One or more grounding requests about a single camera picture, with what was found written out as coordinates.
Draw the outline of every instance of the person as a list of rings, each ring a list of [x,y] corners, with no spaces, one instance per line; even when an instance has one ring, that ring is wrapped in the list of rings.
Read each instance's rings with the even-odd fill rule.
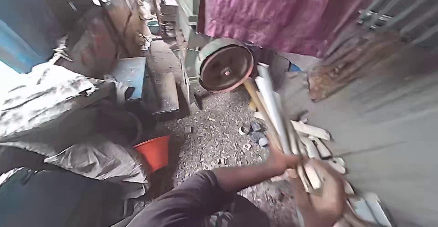
[[[262,164],[199,171],[114,227],[269,226],[266,214],[237,192],[282,175],[300,161],[299,156],[273,148]],[[342,175],[320,160],[307,163],[324,178],[324,185],[318,197],[306,193],[299,178],[289,178],[304,226],[331,227],[341,218],[345,204]]]

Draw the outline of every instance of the blue wall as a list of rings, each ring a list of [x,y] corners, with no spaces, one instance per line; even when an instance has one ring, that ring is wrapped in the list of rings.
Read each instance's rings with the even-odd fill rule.
[[[17,72],[51,58],[61,36],[44,0],[0,0],[0,61]]]

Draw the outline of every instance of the pink fabric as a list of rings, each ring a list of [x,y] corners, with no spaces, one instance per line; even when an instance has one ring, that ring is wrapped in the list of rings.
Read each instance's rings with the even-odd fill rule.
[[[205,33],[318,57],[353,1],[205,0]]]

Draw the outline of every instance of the dark shirt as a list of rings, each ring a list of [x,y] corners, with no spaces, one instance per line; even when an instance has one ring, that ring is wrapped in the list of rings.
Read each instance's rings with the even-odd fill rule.
[[[205,216],[219,211],[235,195],[218,185],[212,171],[202,170],[154,200],[127,227],[198,226]]]

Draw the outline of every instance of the orange bucket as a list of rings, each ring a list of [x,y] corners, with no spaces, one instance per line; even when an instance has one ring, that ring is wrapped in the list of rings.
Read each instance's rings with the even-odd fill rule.
[[[134,146],[135,150],[146,158],[150,173],[165,167],[169,162],[169,139],[170,135],[166,135]]]

